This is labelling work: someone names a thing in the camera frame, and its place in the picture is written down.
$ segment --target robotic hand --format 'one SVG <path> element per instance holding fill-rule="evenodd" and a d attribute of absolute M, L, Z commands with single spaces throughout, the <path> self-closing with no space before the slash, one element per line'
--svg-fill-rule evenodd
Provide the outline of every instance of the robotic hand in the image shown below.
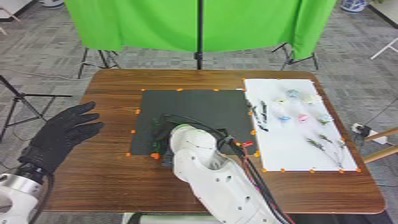
<path fill-rule="evenodd" d="M 49 176 L 52 180 L 75 146 L 97 136 L 104 128 L 102 122 L 86 124 L 100 118 L 100 114 L 86 114 L 95 107 L 95 102 L 79 105 L 49 120 L 22 152 L 22 166 L 13 174 L 0 175 L 0 206 L 11 206 L 10 211 L 0 214 L 4 224 L 36 222 L 40 213 L 31 222 L 29 215 L 38 204 L 43 177 Z"/>
<path fill-rule="evenodd" d="M 218 150 L 212 134 L 180 125 L 171 132 L 175 175 L 223 223 L 282 224 L 237 162 Z"/>

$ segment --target gray floor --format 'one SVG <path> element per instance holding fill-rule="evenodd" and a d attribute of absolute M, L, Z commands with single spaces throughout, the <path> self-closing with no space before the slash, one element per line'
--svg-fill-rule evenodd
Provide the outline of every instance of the gray floor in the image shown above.
<path fill-rule="evenodd" d="M 3 23 L 10 36 L 0 35 L 0 74 L 26 92 L 74 94 L 74 99 L 58 100 L 49 112 L 49 116 L 52 116 L 79 103 L 97 69 L 86 70 L 81 81 L 56 78 L 56 76 L 77 77 L 77 66 L 84 53 L 67 9 L 49 10 L 36 5 L 24 13 L 22 20 L 22 23 Z M 392 28 L 369 10 L 363 14 L 351 15 L 337 8 L 317 49 L 322 69 L 315 71 L 312 61 L 289 67 L 290 70 L 317 73 L 347 128 L 354 122 L 367 123 L 398 96 L 398 54 L 388 51 L 376 61 L 369 60 L 397 36 L 398 30 Z M 207 54 L 205 68 L 280 70 L 283 54 L 282 52 L 273 54 L 271 50 L 267 48 Z M 100 63 L 95 54 L 90 60 Z M 118 61 L 123 68 L 136 69 L 195 69 L 196 67 L 191 53 L 150 49 L 127 48 Z M 11 70 L 40 73 L 42 76 L 29 76 Z M 11 93 L 0 86 L 0 124 L 8 114 L 10 101 Z M 35 103 L 43 106 L 45 100 L 36 99 Z M 17 120 L 27 116 L 29 113 L 24 110 Z M 394 128 L 397 123 L 398 102 L 370 122 L 370 126 L 383 131 Z M 10 167 L 19 165 L 17 158 L 27 144 L 19 138 L 26 140 L 33 138 L 42 125 L 40 121 L 33 122 L 8 132 L 0 144 L 0 158 Z M 367 143 L 362 148 L 363 155 L 381 147 L 386 146 Z M 398 155 L 394 155 L 369 165 L 388 201 L 388 212 L 395 220 L 398 220 L 397 161 Z M 40 221 L 40 223 L 58 224 L 120 222 L 122 215 L 99 213 L 51 213 L 43 215 Z"/>

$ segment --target black square mat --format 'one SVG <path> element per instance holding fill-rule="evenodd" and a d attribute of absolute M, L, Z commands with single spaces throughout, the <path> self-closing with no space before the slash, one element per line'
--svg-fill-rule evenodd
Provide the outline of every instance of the black square mat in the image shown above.
<path fill-rule="evenodd" d="M 212 128 L 228 129 L 239 142 L 255 142 L 246 94 L 241 90 L 186 90 L 182 92 L 148 90 L 143 93 L 141 114 L 136 123 L 134 155 L 150 155 L 154 152 L 154 119 L 159 119 L 163 114 L 195 118 Z M 248 149 L 250 154 L 255 154 L 257 146 Z M 226 146 L 221 152 L 235 154 Z"/>

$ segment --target green backdrop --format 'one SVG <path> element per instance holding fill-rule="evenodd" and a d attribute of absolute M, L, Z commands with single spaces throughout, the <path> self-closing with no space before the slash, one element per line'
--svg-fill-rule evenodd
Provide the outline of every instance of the green backdrop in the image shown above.
<path fill-rule="evenodd" d="M 205 0 L 205 52 L 289 42 L 312 56 L 337 0 Z M 83 43 L 196 52 L 198 0 L 67 0 Z"/>

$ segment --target paper sheet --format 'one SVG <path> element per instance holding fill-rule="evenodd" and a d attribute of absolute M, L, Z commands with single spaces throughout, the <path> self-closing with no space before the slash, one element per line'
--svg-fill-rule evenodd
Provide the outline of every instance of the paper sheet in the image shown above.
<path fill-rule="evenodd" d="M 312 80 L 246 79 L 246 89 L 253 106 L 260 108 L 262 101 L 267 104 L 269 132 L 260 128 L 253 116 L 264 168 L 269 171 L 338 171 L 342 168 L 346 171 L 356 171 L 358 164 L 349 148 L 342 146 L 335 122 L 328 125 L 319 122 L 319 117 L 330 115 L 324 101 L 315 104 L 303 102 L 303 99 L 319 95 Z M 292 89 L 299 91 L 299 98 L 289 97 L 287 92 Z M 310 116 L 306 122 L 299 121 L 301 114 Z M 282 115 L 292 117 L 292 120 L 283 122 Z M 310 144 L 308 139 L 322 144 L 324 151 Z"/>

